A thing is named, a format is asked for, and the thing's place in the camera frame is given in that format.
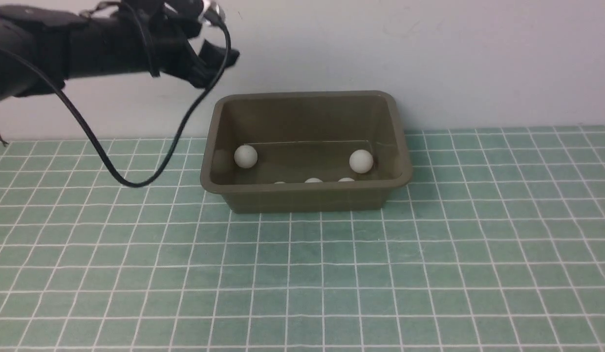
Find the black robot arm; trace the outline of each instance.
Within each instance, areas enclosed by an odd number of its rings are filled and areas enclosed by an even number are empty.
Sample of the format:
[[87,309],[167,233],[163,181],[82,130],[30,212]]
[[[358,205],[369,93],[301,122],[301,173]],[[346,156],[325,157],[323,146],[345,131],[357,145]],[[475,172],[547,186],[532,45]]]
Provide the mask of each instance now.
[[[93,14],[117,7],[107,18]],[[224,33],[225,47],[207,41],[197,54],[188,40],[199,36],[203,25]],[[72,14],[30,6],[0,7],[0,101],[10,96],[56,94],[77,120],[103,164],[120,184],[150,185],[164,172],[187,121],[237,62],[224,13],[211,0],[121,0],[101,2],[92,11]],[[70,78],[110,74],[160,72],[204,89],[183,116],[173,142],[153,176],[131,182],[113,166],[101,143],[62,91]]]

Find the white ball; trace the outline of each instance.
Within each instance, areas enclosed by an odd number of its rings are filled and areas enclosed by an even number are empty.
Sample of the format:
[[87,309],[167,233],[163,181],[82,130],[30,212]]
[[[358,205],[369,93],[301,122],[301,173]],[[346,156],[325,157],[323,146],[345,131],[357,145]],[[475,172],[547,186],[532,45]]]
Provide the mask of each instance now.
[[235,163],[242,169],[249,169],[257,163],[257,150],[250,145],[243,145],[235,151]]
[[357,150],[350,156],[350,168],[357,174],[365,174],[372,170],[374,158],[367,150]]

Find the plastic tray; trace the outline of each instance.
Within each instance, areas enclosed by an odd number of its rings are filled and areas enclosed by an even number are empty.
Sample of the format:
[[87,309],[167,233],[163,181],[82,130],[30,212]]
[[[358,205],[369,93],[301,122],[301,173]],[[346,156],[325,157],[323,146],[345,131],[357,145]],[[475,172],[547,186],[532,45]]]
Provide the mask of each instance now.
[[[251,169],[233,159],[244,144],[258,152]],[[358,149],[374,156],[367,174],[350,169]],[[387,93],[242,94],[216,103],[200,182],[235,213],[329,212],[379,209],[412,172],[398,109]],[[305,183],[312,177],[324,182]],[[355,182],[338,182],[344,177]]]

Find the black wire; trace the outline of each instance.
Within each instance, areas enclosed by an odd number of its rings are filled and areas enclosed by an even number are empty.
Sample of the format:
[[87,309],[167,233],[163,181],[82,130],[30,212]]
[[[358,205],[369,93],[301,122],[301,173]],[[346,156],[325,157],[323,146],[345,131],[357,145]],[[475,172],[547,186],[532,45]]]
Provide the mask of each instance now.
[[168,166],[168,163],[170,162],[170,159],[173,157],[174,151],[176,150],[176,147],[179,144],[179,140],[181,138],[181,135],[183,134],[183,130],[185,129],[190,116],[192,116],[196,107],[198,107],[198,105],[205,99],[207,94],[209,94],[214,89],[214,87],[217,85],[218,81],[220,80],[220,78],[222,78],[222,75],[224,74],[224,70],[226,69],[226,65],[229,60],[229,53],[231,53],[231,34],[229,33],[229,29],[224,23],[219,22],[217,23],[217,26],[222,30],[222,33],[224,33],[224,39],[226,41],[226,51],[224,52],[224,60],[222,60],[222,65],[220,65],[220,69],[216,73],[215,78],[213,78],[213,80],[207,85],[207,87],[205,87],[204,91],[198,96],[198,98],[196,98],[196,100],[191,104],[191,106],[187,110],[185,116],[183,116],[177,133],[174,136],[173,143],[171,144],[170,149],[168,150],[168,154],[166,154],[164,161],[161,163],[161,165],[159,165],[159,168],[155,171],[155,174],[153,174],[153,176],[149,177],[147,180],[138,183],[128,181],[123,178],[121,174],[119,174],[118,170],[113,166],[111,160],[109,160],[109,157],[106,154],[104,148],[101,146],[101,143],[96,138],[96,135],[93,133],[92,129],[90,129],[90,126],[88,126],[83,116],[81,116],[79,110],[77,110],[77,108],[74,106],[71,100],[64,94],[61,88],[59,88],[41,69],[36,67],[34,64],[30,63],[25,58],[17,54],[11,53],[10,51],[7,51],[5,49],[2,49],[1,47],[0,54],[2,54],[3,56],[7,56],[7,58],[10,58],[16,62],[19,62],[27,69],[30,69],[53,90],[53,92],[59,97],[62,103],[64,103],[66,108],[68,108],[70,113],[77,120],[79,125],[81,125],[81,129],[83,129],[83,131],[86,133],[86,136],[88,137],[88,139],[90,139],[90,142],[92,142],[92,145],[94,146],[94,149],[96,149],[96,152],[101,158],[103,164],[115,180],[117,180],[120,184],[126,187],[141,188],[155,182],[155,180],[159,178],[162,172],[164,172],[164,170]]

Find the white wall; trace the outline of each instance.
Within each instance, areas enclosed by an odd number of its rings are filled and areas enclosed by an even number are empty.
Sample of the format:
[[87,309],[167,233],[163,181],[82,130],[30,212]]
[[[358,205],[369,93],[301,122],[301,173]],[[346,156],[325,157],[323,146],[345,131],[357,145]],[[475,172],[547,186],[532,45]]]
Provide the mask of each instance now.
[[[218,98],[270,91],[382,89],[411,128],[605,123],[605,0],[220,3],[242,56],[187,136],[206,133]],[[74,81],[66,92],[100,136],[171,136],[197,94],[148,74]],[[2,102],[0,128],[10,139],[84,138],[55,97]]]

